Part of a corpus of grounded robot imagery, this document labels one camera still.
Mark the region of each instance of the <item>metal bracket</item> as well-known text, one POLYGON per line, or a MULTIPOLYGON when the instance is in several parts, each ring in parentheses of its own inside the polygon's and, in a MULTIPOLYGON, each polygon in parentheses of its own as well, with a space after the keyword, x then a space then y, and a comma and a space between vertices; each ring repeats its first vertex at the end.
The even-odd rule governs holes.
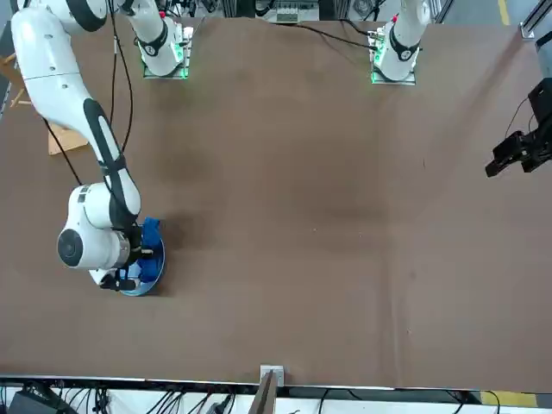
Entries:
POLYGON ((527 32, 525 29, 524 29, 524 23, 521 22, 519 23, 519 31, 521 32, 521 38, 526 40, 526 41, 530 41, 530 40, 533 40, 535 39, 535 33, 534 32, 527 32))
POLYGON ((278 381, 277 386, 284 386, 284 367, 281 365, 261 365, 260 366, 260 381, 262 381, 265 374, 274 373, 274 378, 278 381))
POLYGON ((414 70, 414 66, 416 64, 416 61, 414 61, 414 66, 412 67, 412 71, 409 73, 409 75, 404 78, 403 80, 399 81, 393 81, 381 74, 381 72, 376 67, 376 62, 381 59, 381 51, 384 49, 386 44, 386 31, 385 27, 377 28, 376 29, 376 35, 375 36, 368 36, 368 45, 375 46, 378 48, 377 51, 370 50, 370 63, 372 64, 372 71, 369 73, 370 75, 370 81, 373 85, 416 85, 416 72, 414 70))
POLYGON ((175 44, 173 45, 173 52, 182 58, 182 63, 179 64, 174 71, 166 76, 156 76, 149 69, 146 64, 143 64, 143 77, 144 79, 187 79, 190 74, 190 57, 191 57, 191 41, 193 39, 193 27, 183 28, 180 23, 176 24, 175 32, 175 44))

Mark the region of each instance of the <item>metal frame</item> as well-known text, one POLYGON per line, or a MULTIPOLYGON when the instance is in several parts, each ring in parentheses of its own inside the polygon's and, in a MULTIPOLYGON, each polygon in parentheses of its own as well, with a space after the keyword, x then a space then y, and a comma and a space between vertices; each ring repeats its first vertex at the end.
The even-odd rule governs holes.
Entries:
POLYGON ((540 0, 535 8, 529 13, 527 18, 519 24, 521 28, 521 36, 524 39, 534 39, 535 34, 533 33, 533 30, 551 9, 552 0, 540 0))

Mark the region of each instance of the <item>black end effector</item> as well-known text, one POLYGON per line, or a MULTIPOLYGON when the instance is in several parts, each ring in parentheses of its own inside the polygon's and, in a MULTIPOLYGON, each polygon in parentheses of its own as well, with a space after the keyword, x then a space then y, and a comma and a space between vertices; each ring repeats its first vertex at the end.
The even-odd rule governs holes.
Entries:
POLYGON ((136 288, 136 282, 132 279, 121 277, 121 269, 117 269, 115 274, 106 274, 100 284, 102 289, 111 291, 133 291, 136 288))
POLYGON ((516 131, 496 146, 486 166, 487 177, 494 177, 510 164, 521 162, 530 173, 552 159, 552 78, 545 78, 528 96, 538 127, 524 135, 516 131))

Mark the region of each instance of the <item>brown table surface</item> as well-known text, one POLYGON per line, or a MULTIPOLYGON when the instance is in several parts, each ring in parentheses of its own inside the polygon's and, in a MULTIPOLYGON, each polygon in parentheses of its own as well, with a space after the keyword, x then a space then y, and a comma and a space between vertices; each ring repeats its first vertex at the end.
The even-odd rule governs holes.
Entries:
MULTIPOLYGON (((129 168, 168 248, 160 293, 62 266, 73 177, 34 111, 9 110, 0 372, 255 382, 269 363, 293 384, 550 391, 552 165, 484 170, 541 78, 516 28, 428 27, 417 86, 399 87, 370 84, 364 49, 245 19, 204 21, 189 80, 143 80, 118 27, 129 168)), ((73 41, 108 113, 110 37, 73 41)), ((100 180, 89 148, 70 157, 100 180)))

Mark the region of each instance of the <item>yellow tape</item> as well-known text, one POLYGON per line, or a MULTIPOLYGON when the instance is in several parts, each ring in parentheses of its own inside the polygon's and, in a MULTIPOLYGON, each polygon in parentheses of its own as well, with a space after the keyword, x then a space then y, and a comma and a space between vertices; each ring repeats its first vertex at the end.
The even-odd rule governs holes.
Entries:
POLYGON ((510 16, 508 15, 508 7, 506 7, 506 0, 499 0, 500 20, 505 26, 510 26, 510 16))
MULTIPOLYGON (((500 399, 500 405, 512 407, 536 407, 535 394, 518 394, 516 392, 495 391, 500 399)), ((481 392, 481 403, 485 405, 496 405, 497 399, 490 392, 481 392)))

